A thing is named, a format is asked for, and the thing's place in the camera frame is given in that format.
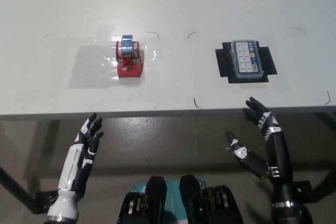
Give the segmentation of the white and black left hand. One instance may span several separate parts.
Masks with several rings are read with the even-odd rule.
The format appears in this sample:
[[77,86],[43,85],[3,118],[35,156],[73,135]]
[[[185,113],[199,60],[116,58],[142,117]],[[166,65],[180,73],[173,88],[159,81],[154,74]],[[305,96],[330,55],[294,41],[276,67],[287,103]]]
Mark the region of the white and black left hand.
[[73,191],[79,198],[84,196],[103,136],[101,127],[102,118],[98,118],[96,113],[86,119],[69,148],[58,184],[59,190]]

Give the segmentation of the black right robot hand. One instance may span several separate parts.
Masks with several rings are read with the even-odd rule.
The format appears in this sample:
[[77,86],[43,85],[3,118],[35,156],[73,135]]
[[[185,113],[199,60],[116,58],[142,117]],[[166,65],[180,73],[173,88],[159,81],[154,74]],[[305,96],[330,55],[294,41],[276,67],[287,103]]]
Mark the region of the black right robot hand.
[[274,114],[257,99],[246,100],[243,109],[246,118],[261,132],[266,143],[267,160],[262,159],[239,141],[233,132],[226,137],[236,159],[259,178],[268,178],[272,183],[286,184],[293,180],[291,159],[281,125]]

